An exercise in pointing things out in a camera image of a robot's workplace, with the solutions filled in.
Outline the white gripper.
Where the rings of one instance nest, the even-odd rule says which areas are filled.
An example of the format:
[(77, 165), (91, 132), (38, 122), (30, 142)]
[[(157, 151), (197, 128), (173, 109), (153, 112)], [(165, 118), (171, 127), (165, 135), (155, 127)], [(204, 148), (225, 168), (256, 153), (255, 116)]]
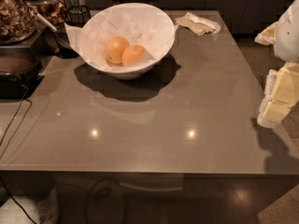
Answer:
[(262, 127), (275, 128), (299, 102), (299, 0), (294, 0), (278, 22), (262, 30), (254, 41), (274, 44), (275, 55), (284, 62), (292, 62), (278, 71), (271, 69), (266, 78), (257, 122)]

